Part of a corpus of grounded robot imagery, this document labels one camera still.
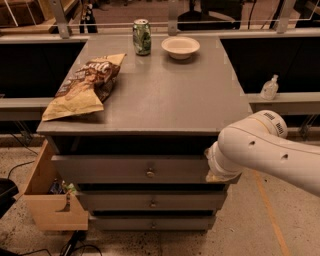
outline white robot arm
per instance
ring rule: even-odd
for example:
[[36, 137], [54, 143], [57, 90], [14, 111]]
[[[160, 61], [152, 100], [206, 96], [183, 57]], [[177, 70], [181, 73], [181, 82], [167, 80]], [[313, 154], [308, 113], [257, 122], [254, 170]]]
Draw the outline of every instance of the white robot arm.
[[226, 181], [249, 168], [320, 197], [320, 147], [286, 136], [284, 120], [272, 111], [260, 111], [227, 126], [206, 151], [207, 181]]

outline hand sanitizer bottle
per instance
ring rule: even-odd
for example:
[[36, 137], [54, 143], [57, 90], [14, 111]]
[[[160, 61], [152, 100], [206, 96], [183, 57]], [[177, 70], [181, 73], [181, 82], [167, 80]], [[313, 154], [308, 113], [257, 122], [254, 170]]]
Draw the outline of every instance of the hand sanitizer bottle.
[[265, 100], [273, 100], [278, 91], [278, 75], [273, 75], [272, 79], [263, 85], [260, 97]]

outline chip bag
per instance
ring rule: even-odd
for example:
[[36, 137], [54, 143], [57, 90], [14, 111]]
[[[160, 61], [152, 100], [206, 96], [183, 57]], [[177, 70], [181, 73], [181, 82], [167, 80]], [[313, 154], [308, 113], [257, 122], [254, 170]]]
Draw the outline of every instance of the chip bag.
[[63, 83], [42, 115], [43, 121], [103, 110], [125, 54], [88, 61]]

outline wooden drawer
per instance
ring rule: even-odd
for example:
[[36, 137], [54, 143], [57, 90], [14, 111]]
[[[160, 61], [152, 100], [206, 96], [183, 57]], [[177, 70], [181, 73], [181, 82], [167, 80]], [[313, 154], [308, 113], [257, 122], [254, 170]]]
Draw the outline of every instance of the wooden drawer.
[[215, 216], [204, 217], [90, 217], [90, 222], [100, 230], [208, 230]]
[[53, 180], [60, 178], [50, 160], [52, 155], [50, 145], [44, 141], [24, 192], [34, 222], [40, 230], [87, 230], [89, 214], [76, 196], [71, 194], [70, 208], [65, 209], [66, 195], [48, 194]]
[[166, 191], [152, 193], [144, 191], [130, 194], [130, 192], [115, 193], [77, 193], [82, 207], [93, 211], [106, 210], [217, 210], [221, 209], [227, 193], [225, 191]]
[[53, 156], [67, 182], [79, 183], [206, 183], [204, 156]]

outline green can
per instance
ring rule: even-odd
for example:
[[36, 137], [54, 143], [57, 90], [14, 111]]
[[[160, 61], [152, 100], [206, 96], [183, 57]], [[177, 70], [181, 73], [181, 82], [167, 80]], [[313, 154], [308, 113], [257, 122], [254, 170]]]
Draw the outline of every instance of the green can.
[[146, 19], [133, 23], [133, 46], [137, 55], [148, 55], [151, 52], [151, 30]]

